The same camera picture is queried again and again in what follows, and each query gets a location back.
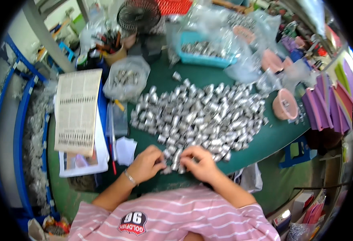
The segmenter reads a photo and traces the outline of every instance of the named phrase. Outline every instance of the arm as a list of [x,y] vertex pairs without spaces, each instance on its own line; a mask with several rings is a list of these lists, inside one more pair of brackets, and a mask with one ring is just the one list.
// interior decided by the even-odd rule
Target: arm
[[135,180],[135,183],[122,173],[111,186],[92,201],[92,204],[112,212],[127,200],[136,185],[151,179],[159,170],[166,168],[163,160],[163,154],[156,146],[147,147],[127,168],[127,173]]
[[212,155],[200,146],[189,147],[181,154],[180,162],[200,181],[209,183],[213,189],[235,208],[241,208],[253,203],[256,199],[239,185],[232,182],[220,171],[212,159]]

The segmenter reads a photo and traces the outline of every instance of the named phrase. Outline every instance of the blue plastic basket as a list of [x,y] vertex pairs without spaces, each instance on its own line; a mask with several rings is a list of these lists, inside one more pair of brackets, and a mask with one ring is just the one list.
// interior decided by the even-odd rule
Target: blue plastic basket
[[182,32],[181,39],[176,48],[176,52],[180,56],[182,63],[184,64],[198,64],[198,65],[208,65],[219,68],[226,68],[231,64],[237,62],[236,58],[232,59],[222,59],[219,57],[203,56],[203,55],[193,55],[182,51],[182,45],[187,43],[195,43],[196,41],[205,41],[203,36],[198,32]]

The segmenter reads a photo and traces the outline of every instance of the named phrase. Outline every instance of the pink striped shirt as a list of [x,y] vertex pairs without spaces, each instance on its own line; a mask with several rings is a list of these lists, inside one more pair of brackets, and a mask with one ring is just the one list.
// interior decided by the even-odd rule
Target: pink striped shirt
[[280,240],[260,205],[236,209],[200,185],[149,193],[122,203],[113,212],[82,202],[69,241],[180,241],[189,231],[206,241]]

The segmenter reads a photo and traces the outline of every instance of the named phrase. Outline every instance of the blue shelf rack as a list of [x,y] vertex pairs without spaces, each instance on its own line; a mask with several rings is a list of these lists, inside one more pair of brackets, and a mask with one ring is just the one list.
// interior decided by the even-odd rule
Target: blue shelf rack
[[[32,90],[35,86],[35,84],[40,80],[42,82],[46,82],[46,78],[37,71],[37,69],[21,54],[19,49],[16,47],[15,43],[9,36],[9,34],[6,35],[5,40],[4,40],[14,51],[16,55],[16,61],[15,64],[12,66],[10,69],[10,72],[8,76],[6,77],[6,80],[4,82],[4,87],[2,89],[1,95],[0,95],[0,112],[3,104],[3,99],[4,95],[6,93],[6,90],[8,89],[8,86],[10,84],[10,80],[12,78],[12,75],[15,73],[15,69],[17,64],[21,61],[32,73],[32,75],[26,75],[24,73],[21,73],[21,76],[23,78],[28,79],[27,84],[24,88],[23,91],[23,97],[19,103],[19,107],[17,109],[17,114],[16,114],[16,120],[15,120],[15,129],[14,129],[14,136],[13,136],[13,161],[14,161],[14,172],[15,172],[15,177],[16,177],[16,185],[17,185],[17,190],[20,196],[20,200],[22,203],[22,213],[19,214],[19,221],[20,220],[26,220],[30,218],[36,218],[38,220],[43,220],[43,216],[35,216],[32,210],[32,206],[29,202],[29,197],[28,197],[28,192],[27,192],[27,187],[25,185],[25,180],[24,180],[24,172],[23,172],[23,163],[22,163],[22,138],[23,138],[23,133],[24,133],[24,124],[25,124],[25,115],[27,112],[27,107],[29,103],[30,96],[32,94]],[[46,147],[47,147],[47,129],[48,129],[48,121],[49,121],[49,114],[46,113],[45,115],[45,123],[44,123],[44,133],[43,133],[43,154],[42,154],[42,160],[43,160],[43,165],[41,167],[41,170],[44,173],[47,173],[47,153],[46,153]],[[1,177],[0,177],[0,190],[2,193],[4,193],[4,188],[3,184],[1,182]],[[55,212],[54,209],[54,201],[52,199],[51,191],[49,189],[49,183],[47,182],[46,185],[46,190],[47,190],[47,203],[50,205],[51,209],[51,215],[54,217],[59,217],[59,214]],[[26,222],[22,221],[19,222],[20,224],[26,225]]]

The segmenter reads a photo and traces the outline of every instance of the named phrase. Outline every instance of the green work table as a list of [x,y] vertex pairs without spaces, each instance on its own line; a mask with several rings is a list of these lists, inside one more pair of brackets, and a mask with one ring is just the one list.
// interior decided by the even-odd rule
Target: green work table
[[[148,93],[152,85],[157,87],[156,92],[158,95],[166,91],[170,93],[177,85],[181,84],[171,78],[174,71],[180,73],[182,80],[189,78],[191,83],[195,84],[199,88],[203,88],[208,84],[218,85],[221,82],[229,85],[234,83],[234,80],[230,79],[223,72],[223,69],[215,67],[178,63],[172,69],[169,69],[169,62],[167,60],[166,52],[164,51],[161,59],[151,65],[150,76],[148,77],[147,86],[143,93]],[[286,120],[282,121],[277,119],[272,110],[272,102],[276,96],[277,91],[271,93],[266,99],[266,110],[264,114],[267,118],[269,118],[270,122],[267,125],[262,126],[260,132],[253,136],[254,140],[249,143],[249,148],[239,152],[232,151],[232,157],[229,162],[218,162],[218,167],[225,174],[230,174],[270,156],[297,139],[310,128],[308,118],[304,118],[304,122],[300,122],[298,125],[295,125],[294,123],[289,124]],[[301,102],[299,95],[296,96],[296,99],[298,103]],[[130,113],[133,108],[135,108],[133,104],[128,104],[128,119],[130,119]],[[161,150],[164,150],[165,145],[159,144],[157,142],[157,137],[158,135],[151,136],[147,132],[130,128],[129,138],[133,138],[138,142],[135,150],[135,156],[144,151],[146,147],[151,144],[154,144]],[[126,166],[119,166],[116,163],[116,170],[118,174],[114,175],[111,163],[109,163],[108,171],[102,173],[102,185],[97,187],[97,192],[102,192],[105,190],[125,169]],[[198,181],[190,173],[183,175],[179,175],[176,172],[169,175],[160,175],[158,173],[151,180],[141,183],[133,190],[133,192],[158,192],[162,190],[188,187],[195,183],[198,183]]]

